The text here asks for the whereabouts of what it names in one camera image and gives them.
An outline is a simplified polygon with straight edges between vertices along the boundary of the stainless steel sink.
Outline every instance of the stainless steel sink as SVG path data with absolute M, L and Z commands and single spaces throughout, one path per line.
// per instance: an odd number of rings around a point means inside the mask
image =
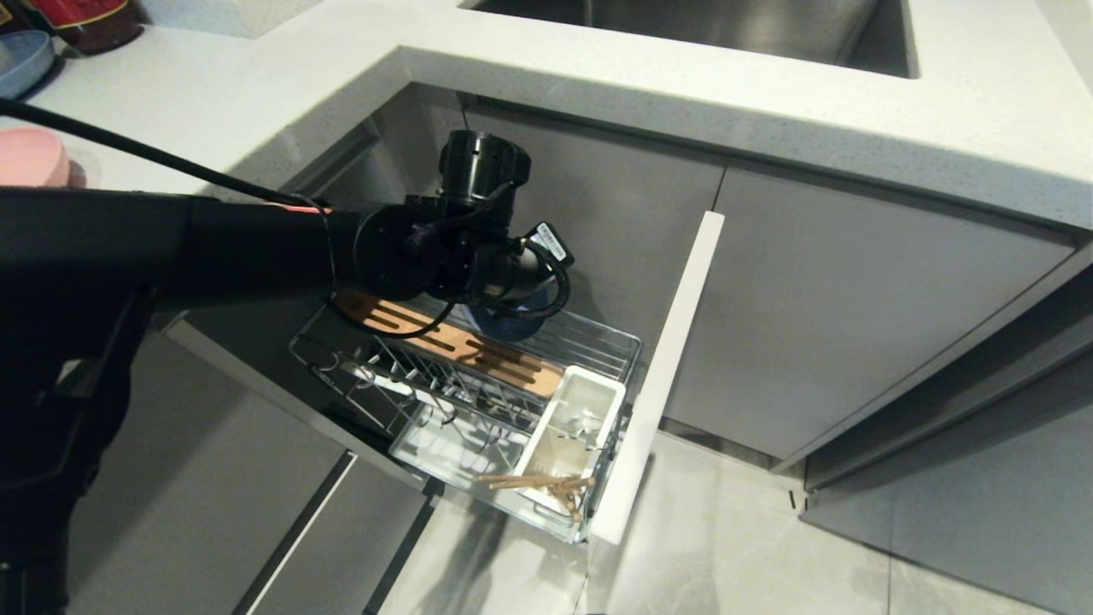
M 484 0 L 475 10 L 912 76 L 902 0 Z

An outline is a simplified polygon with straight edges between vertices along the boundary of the pink bowl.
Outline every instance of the pink bowl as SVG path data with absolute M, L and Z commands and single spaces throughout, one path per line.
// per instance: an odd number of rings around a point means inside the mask
M 61 187 L 69 159 L 57 134 L 42 128 L 0 130 L 0 186 Z

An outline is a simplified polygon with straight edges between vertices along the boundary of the white countertop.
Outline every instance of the white countertop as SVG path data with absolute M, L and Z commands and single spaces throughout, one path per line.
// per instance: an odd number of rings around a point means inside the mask
M 1093 96 L 1034 0 L 906 0 L 913 80 L 454 2 L 325 0 L 254 40 L 150 27 L 31 102 L 275 186 L 416 81 L 1093 228 Z M 67 143 L 95 187 L 205 188 Z

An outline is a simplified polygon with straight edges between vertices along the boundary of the black cord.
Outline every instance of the black cord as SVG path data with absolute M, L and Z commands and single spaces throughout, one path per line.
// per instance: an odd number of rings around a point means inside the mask
M 369 335 L 376 335 L 376 336 L 379 336 L 379 338 L 390 338 L 391 340 L 413 340 L 415 338 L 421 338 L 421 336 L 425 335 L 426 333 L 428 333 L 428 332 L 435 330 L 436 328 L 440 327 L 440 323 L 443 323 L 445 321 L 445 319 L 448 318 L 448 315 L 451 314 L 453 307 L 456 306 L 456 304 L 454 301 L 448 301 L 448 304 L 444 306 L 444 310 L 440 310 L 440 314 L 436 317 L 436 319 L 433 319 L 432 323 L 430 323 L 430 324 L 421 328 L 418 331 L 412 331 L 410 333 L 390 333 L 390 332 L 377 330 L 375 328 L 371 328 L 371 327 L 362 323 L 361 321 L 357 321 L 353 317 L 350 317 L 344 311 L 342 311 L 341 307 L 339 307 L 338 304 L 334 303 L 333 299 L 330 298 L 330 297 L 327 297 L 324 300 L 326 301 L 326 304 L 329 307 L 331 307 L 331 309 L 333 310 L 334 315 L 337 315 L 338 318 L 341 319 L 342 322 L 344 322 L 349 327 L 351 327 L 351 328 L 353 328 L 355 330 L 361 330 L 364 333 L 367 333 Z
M 557 282 L 557 294 L 554 295 L 554 300 L 539 310 L 516 310 L 514 307 L 508 307 L 500 303 L 489 305 L 487 307 L 491 311 L 506 319 L 516 319 L 518 321 L 548 319 L 561 312 L 565 304 L 569 300 L 569 273 L 562 265 L 562 262 L 557 258 L 554 258 L 554 255 L 545 247 L 531 239 L 525 239 L 524 247 L 530 249 L 536 256 L 545 261 L 551 272 L 554 273 L 554 279 Z
M 146 145 L 128 137 L 122 137 L 117 132 L 111 132 L 109 130 L 98 128 L 97 126 L 85 123 L 79 119 L 72 119 L 71 117 L 66 117 L 60 114 L 48 111 L 44 108 L 12 100 L 10 98 L 0 97 L 0 115 L 8 115 L 14 117 L 15 119 L 31 121 L 39 126 L 45 126 L 46 128 L 52 128 L 54 130 L 67 132 L 73 137 L 80 137 L 81 139 L 94 141 L 102 145 L 114 147 L 116 150 L 143 157 L 144 159 L 162 164 L 168 168 L 174 168 L 175 170 L 191 175 L 199 179 L 204 179 L 210 184 L 215 184 L 218 186 L 245 194 L 250 194 L 263 200 L 305 206 L 315 204 L 308 199 L 302 199 L 297 196 L 287 194 L 278 190 L 271 190 L 270 188 L 265 188 L 257 184 L 244 181 L 243 179 L 232 177 L 231 175 L 213 170 L 208 166 L 201 166 L 200 164 L 190 162 L 175 154 L 167 153 L 158 147 L 153 147 L 152 145 Z

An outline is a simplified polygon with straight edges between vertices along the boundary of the gray floor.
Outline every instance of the gray floor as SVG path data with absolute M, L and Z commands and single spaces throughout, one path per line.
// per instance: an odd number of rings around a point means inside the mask
M 789 498 L 800 487 L 658 435 L 608 613 L 1045 614 L 801 523 Z M 581 546 L 444 500 L 380 614 L 585 614 L 586 560 Z

